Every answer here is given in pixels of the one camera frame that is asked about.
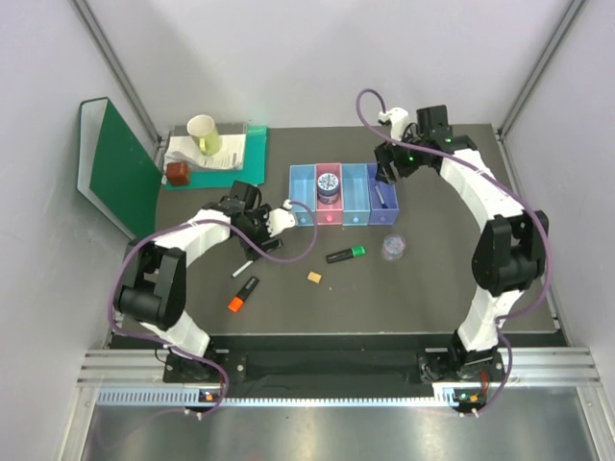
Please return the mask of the white black marker pen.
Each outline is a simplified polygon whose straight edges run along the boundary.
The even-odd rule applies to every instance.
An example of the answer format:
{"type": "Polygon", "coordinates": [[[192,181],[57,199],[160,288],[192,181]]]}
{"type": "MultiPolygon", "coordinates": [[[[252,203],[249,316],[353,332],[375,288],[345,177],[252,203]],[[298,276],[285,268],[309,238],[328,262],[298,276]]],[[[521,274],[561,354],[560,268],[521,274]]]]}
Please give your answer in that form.
{"type": "Polygon", "coordinates": [[[247,268],[249,268],[254,263],[253,260],[246,261],[243,265],[241,265],[238,269],[236,269],[231,277],[232,279],[236,279],[240,274],[242,274],[247,268]]]}

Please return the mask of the white blue marker pen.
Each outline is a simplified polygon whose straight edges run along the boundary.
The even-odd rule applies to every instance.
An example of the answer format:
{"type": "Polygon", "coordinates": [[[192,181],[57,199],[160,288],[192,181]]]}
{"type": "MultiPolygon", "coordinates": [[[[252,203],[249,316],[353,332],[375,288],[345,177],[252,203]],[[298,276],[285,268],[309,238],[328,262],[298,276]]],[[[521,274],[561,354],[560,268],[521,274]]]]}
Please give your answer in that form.
{"type": "Polygon", "coordinates": [[[381,193],[380,188],[379,188],[377,185],[375,185],[375,192],[376,192],[376,195],[377,195],[377,197],[378,197],[378,199],[379,199],[379,202],[380,202],[380,204],[381,204],[381,207],[382,207],[382,208],[384,208],[384,209],[387,209],[387,208],[388,208],[388,206],[387,206],[387,204],[386,204],[386,202],[385,202],[385,200],[384,200],[384,197],[383,197],[383,195],[382,195],[382,193],[381,193]]]}

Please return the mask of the orange black highlighter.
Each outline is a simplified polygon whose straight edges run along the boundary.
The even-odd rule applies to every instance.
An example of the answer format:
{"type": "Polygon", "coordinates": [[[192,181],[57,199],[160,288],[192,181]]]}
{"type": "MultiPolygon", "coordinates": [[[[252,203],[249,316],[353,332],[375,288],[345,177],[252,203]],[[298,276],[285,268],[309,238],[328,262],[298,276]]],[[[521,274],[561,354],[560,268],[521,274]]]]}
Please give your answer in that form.
{"type": "Polygon", "coordinates": [[[250,277],[235,294],[234,298],[228,305],[228,309],[234,313],[238,312],[245,304],[247,299],[250,297],[250,295],[253,293],[258,284],[259,278],[250,277]]]}

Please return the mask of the pink drawer box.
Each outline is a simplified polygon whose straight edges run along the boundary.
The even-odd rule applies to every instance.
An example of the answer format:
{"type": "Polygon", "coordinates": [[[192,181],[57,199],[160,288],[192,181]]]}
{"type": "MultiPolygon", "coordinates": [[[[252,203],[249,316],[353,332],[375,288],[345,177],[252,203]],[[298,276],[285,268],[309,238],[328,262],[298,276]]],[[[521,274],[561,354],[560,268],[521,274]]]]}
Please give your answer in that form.
{"type": "Polygon", "coordinates": [[[335,173],[340,179],[340,197],[332,205],[323,205],[317,199],[316,192],[316,223],[318,225],[341,225],[343,221],[342,174],[340,163],[317,163],[316,180],[323,173],[335,173]]]}

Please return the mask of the blue round lidded jar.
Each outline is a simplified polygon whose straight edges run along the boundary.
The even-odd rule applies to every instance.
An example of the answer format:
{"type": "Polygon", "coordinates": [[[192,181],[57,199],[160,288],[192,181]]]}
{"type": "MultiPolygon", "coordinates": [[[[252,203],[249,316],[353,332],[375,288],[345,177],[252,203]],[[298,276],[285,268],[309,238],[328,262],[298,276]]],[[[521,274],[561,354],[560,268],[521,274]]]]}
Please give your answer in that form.
{"type": "Polygon", "coordinates": [[[316,192],[321,204],[335,204],[340,197],[340,179],[335,173],[321,174],[316,180],[316,192]]]}

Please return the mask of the purple drawer box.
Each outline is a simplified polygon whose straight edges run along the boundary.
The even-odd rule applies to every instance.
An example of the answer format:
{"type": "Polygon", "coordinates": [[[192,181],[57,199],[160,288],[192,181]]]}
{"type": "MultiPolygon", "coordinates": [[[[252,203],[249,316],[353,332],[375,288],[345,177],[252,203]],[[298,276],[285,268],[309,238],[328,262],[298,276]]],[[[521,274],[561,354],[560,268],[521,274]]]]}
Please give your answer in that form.
{"type": "Polygon", "coordinates": [[[368,174],[368,191],[370,198],[370,218],[369,225],[372,226],[389,226],[393,225],[399,215],[399,202],[397,192],[394,185],[378,182],[376,180],[377,164],[367,164],[368,174]],[[387,209],[381,207],[379,199],[375,192],[375,185],[377,185],[384,197],[384,200],[388,206],[387,209]]]}

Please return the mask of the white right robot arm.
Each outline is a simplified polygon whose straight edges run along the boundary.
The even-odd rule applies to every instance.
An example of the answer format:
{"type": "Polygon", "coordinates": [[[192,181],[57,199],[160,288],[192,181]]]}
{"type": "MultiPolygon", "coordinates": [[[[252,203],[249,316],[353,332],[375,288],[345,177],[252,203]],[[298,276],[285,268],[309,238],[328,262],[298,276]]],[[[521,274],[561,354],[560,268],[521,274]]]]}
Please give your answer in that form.
{"type": "Polygon", "coordinates": [[[375,150],[377,181],[394,184],[429,167],[457,193],[480,228],[471,261],[477,289],[468,314],[453,333],[446,358],[419,360],[427,381],[471,379],[494,364],[498,328],[544,273],[546,251],[537,226],[547,227],[548,218],[541,211],[529,216],[493,184],[477,144],[466,134],[454,134],[446,107],[419,109],[415,122],[404,109],[383,110],[378,121],[389,127],[390,138],[375,150]]]}

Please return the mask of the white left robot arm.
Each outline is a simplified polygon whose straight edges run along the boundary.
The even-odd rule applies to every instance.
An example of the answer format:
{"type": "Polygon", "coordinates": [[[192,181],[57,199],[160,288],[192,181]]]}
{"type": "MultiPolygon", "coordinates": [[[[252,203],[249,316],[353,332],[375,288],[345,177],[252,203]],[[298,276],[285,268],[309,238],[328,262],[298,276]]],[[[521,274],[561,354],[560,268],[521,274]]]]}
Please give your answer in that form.
{"type": "Polygon", "coordinates": [[[261,201],[258,187],[236,181],[227,195],[205,204],[185,223],[132,241],[111,306],[185,358],[184,368],[195,379],[208,380],[217,372],[218,359],[207,351],[209,335],[185,311],[188,267],[234,236],[248,258],[266,255],[282,245],[283,231],[296,226],[290,200],[273,208],[261,201]]]}

